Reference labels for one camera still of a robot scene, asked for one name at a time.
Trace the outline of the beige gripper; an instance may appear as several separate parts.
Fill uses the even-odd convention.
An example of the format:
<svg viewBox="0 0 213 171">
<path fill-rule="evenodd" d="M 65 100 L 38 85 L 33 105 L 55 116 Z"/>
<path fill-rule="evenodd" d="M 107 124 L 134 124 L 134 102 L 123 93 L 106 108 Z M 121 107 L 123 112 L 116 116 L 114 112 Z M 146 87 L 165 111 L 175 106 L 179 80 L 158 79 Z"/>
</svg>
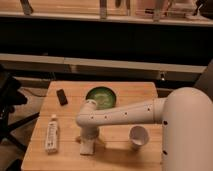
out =
<svg viewBox="0 0 213 171">
<path fill-rule="evenodd" d="M 81 144 L 81 142 L 85 140 L 94 140 L 95 145 L 106 145 L 105 139 L 100 136 L 99 128 L 82 128 L 80 130 L 80 135 L 76 138 L 76 141 Z"/>
</svg>

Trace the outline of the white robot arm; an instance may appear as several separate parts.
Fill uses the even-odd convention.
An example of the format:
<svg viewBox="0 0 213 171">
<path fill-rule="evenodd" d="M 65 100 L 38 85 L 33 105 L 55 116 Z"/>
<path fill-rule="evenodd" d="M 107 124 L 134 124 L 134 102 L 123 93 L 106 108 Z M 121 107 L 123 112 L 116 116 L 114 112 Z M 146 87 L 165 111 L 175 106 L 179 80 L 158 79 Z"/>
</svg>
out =
<svg viewBox="0 0 213 171">
<path fill-rule="evenodd" d="M 76 116 L 81 137 L 88 141 L 108 125 L 162 126 L 162 171 L 213 171 L 213 101 L 203 91 L 184 87 L 155 98 L 98 110 L 87 100 Z"/>
</svg>

